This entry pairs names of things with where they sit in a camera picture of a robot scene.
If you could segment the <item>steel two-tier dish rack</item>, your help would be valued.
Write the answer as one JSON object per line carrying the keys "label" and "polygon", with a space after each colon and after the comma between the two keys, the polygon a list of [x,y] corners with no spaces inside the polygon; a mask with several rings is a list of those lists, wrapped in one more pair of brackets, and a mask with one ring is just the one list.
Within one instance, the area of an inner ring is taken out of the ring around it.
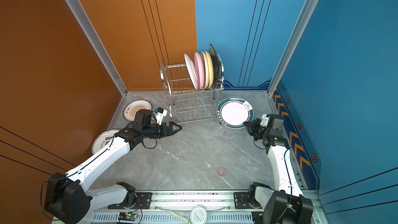
{"label": "steel two-tier dish rack", "polygon": [[195,89],[186,64],[165,65],[160,68],[163,88],[169,99],[170,118],[177,123],[217,117],[217,106],[224,90],[224,66],[218,57],[219,78],[215,89]]}

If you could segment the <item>white plate dark green rim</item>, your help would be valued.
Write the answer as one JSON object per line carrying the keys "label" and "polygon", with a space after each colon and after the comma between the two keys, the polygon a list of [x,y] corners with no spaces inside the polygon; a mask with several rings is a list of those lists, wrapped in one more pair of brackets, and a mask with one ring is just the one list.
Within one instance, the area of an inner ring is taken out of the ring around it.
{"label": "white plate dark green rim", "polygon": [[244,128],[244,122],[254,119],[252,105],[240,97],[227,97],[217,106],[219,122],[230,129]]}

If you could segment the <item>pink round plate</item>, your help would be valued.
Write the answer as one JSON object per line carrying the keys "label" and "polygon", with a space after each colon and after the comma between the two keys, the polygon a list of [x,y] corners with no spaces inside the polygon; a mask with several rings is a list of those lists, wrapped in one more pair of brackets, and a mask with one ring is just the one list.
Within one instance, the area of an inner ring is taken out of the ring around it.
{"label": "pink round plate", "polygon": [[201,55],[198,52],[194,53],[195,57],[195,71],[198,77],[198,87],[199,89],[203,89],[204,86],[204,70],[203,70],[203,60]]}

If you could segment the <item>yellow round plate with bear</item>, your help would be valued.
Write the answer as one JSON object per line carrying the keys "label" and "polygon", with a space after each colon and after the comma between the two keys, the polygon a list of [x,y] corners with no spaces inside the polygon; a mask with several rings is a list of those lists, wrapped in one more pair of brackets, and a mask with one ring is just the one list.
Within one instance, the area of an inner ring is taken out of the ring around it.
{"label": "yellow round plate with bear", "polygon": [[211,88],[214,82],[214,67],[212,63],[212,58],[208,51],[204,51],[207,61],[207,73],[208,73],[208,82],[206,88]]}

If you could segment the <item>cream round plate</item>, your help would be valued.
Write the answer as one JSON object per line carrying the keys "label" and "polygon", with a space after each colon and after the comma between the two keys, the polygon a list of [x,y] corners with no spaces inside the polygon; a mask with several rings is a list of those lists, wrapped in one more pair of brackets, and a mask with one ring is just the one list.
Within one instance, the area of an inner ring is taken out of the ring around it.
{"label": "cream round plate", "polygon": [[208,66],[208,59],[207,59],[207,54],[202,51],[201,52],[201,57],[203,60],[203,70],[204,70],[204,86],[203,88],[208,88],[209,87],[209,66]]}

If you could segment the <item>black floral square plate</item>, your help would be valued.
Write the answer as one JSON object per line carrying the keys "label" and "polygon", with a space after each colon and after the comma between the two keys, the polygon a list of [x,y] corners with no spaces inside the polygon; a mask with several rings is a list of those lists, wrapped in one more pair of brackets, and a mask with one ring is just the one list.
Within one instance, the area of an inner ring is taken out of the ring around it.
{"label": "black floral square plate", "polygon": [[217,52],[214,48],[214,46],[212,44],[210,44],[209,47],[209,53],[211,56],[211,60],[212,60],[212,64],[213,64],[213,70],[214,70],[214,79],[213,79],[213,83],[211,85],[212,89],[216,89],[217,87],[217,83],[219,81],[219,77],[220,77],[220,65],[219,65],[219,59],[217,56]]}

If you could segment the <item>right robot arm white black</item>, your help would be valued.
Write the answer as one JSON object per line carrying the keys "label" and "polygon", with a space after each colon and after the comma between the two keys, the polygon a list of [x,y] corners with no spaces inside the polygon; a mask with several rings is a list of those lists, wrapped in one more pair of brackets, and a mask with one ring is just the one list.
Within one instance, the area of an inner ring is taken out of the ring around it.
{"label": "right robot arm white black", "polygon": [[283,137],[284,118],[266,114],[262,118],[243,123],[254,142],[261,140],[271,161],[274,191],[267,195],[266,184],[253,182],[249,187],[250,204],[263,210],[260,218],[264,224],[310,224],[313,215],[311,199],[304,197],[294,177],[290,159],[291,145]]}

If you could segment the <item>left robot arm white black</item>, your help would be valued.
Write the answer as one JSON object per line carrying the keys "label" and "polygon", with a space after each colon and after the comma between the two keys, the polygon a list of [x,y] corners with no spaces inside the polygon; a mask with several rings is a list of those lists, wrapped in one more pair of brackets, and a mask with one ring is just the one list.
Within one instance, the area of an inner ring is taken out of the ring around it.
{"label": "left robot arm white black", "polygon": [[109,205],[138,206],[135,187],[125,182],[97,190],[90,187],[119,158],[142,145],[144,139],[159,140],[181,131],[181,125],[162,121],[165,112],[162,108],[139,110],[135,119],[99,152],[65,174],[55,173],[43,182],[39,197],[42,212],[65,224],[76,224],[87,213]]}

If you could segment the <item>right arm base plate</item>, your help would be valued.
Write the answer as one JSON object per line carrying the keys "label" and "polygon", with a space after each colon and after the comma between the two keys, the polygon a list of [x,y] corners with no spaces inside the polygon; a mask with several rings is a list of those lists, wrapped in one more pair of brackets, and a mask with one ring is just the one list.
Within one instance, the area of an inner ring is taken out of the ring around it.
{"label": "right arm base plate", "polygon": [[254,193],[235,192],[234,206],[236,209],[264,209],[264,207],[255,198]]}

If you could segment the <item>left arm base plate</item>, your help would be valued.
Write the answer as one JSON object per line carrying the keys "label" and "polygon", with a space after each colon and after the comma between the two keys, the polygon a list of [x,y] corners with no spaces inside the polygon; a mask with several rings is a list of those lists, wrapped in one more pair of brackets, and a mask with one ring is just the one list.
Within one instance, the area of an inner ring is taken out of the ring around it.
{"label": "left arm base plate", "polygon": [[152,199],[151,192],[136,192],[135,193],[135,201],[133,203],[119,203],[119,204],[112,204],[109,205],[108,209],[150,209]]}

